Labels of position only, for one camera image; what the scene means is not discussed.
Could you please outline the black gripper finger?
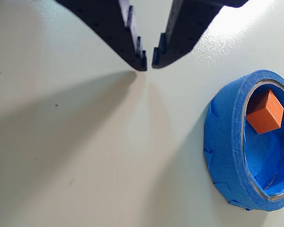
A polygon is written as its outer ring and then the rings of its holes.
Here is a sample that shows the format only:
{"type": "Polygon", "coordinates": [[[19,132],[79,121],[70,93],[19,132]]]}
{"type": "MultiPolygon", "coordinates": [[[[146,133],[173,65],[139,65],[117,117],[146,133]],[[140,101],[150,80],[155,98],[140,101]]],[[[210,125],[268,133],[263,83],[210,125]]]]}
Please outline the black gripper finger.
{"type": "Polygon", "coordinates": [[[167,27],[154,48],[152,68],[164,68],[192,51],[222,7],[239,8],[246,0],[174,0],[167,27]]]}
{"type": "Polygon", "coordinates": [[[137,71],[147,70],[134,7],[128,0],[59,0],[137,71]]]}

